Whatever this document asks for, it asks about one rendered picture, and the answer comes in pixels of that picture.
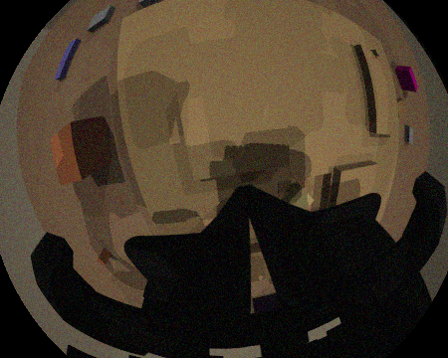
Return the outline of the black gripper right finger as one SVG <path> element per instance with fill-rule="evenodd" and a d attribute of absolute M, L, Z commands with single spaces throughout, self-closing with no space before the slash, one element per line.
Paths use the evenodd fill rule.
<path fill-rule="evenodd" d="M 281 307 L 297 303 L 297 291 L 319 243 L 376 219 L 380 208 L 376 192 L 311 212 L 251 184 L 244 184 L 244 190 L 253 232 Z"/>

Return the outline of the pale yellow square block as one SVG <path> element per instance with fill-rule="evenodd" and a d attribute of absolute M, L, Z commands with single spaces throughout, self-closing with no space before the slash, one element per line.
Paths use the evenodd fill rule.
<path fill-rule="evenodd" d="M 292 204 L 292 206 L 303 208 L 303 210 L 307 210 L 307 208 L 313 203 L 313 198 L 311 198 L 311 195 L 309 195 L 299 183 L 296 183 L 296 186 L 289 191 L 289 194 L 285 196 L 283 200 L 289 204 Z"/>

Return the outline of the blue rectangular block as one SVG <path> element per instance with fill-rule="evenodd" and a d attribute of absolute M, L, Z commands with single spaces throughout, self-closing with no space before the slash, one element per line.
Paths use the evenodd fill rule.
<path fill-rule="evenodd" d="M 56 78 L 54 80 L 61 80 L 65 78 L 68 71 L 69 63 L 72 62 L 74 52 L 77 50 L 78 44 L 81 39 L 70 41 L 68 49 L 66 49 L 64 56 L 61 58 L 60 66 L 58 67 Z"/>

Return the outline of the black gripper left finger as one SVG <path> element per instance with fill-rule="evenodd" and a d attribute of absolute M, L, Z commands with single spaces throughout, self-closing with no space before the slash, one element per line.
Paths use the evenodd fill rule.
<path fill-rule="evenodd" d="M 237 301 L 251 314 L 251 243 L 247 192 L 237 186 L 201 234 L 133 236 L 124 251 L 143 277 L 232 279 Z"/>

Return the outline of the orange-brown cube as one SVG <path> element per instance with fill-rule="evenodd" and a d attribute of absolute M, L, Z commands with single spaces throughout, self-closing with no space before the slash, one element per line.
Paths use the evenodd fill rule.
<path fill-rule="evenodd" d="M 50 139 L 61 184 L 88 178 L 112 162 L 103 116 L 74 120 Z"/>

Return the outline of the small orange block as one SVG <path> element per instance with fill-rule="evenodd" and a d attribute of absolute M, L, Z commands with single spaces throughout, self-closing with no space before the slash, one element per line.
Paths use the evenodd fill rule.
<path fill-rule="evenodd" d="M 100 257 L 97 259 L 97 262 L 100 262 L 102 266 L 105 266 L 108 263 L 109 257 L 112 255 L 112 252 L 106 250 L 106 248 L 101 251 Z"/>

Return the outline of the tan puzzle board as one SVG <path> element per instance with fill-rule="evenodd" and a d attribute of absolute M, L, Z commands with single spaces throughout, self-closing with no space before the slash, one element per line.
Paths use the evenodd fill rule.
<path fill-rule="evenodd" d="M 124 17 L 117 99 L 161 236 L 201 234 L 237 186 L 314 212 L 394 180 L 399 118 L 382 44 L 307 0 L 164 0 Z"/>

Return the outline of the magenta cube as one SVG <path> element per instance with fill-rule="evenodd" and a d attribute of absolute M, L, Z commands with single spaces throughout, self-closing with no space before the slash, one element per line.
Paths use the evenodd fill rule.
<path fill-rule="evenodd" d="M 401 67 L 399 65 L 398 68 L 395 68 L 396 74 L 398 75 L 398 79 L 400 82 L 400 86 L 403 90 L 414 91 L 416 92 L 418 89 L 418 85 L 416 84 L 415 75 L 412 72 L 410 67 Z"/>

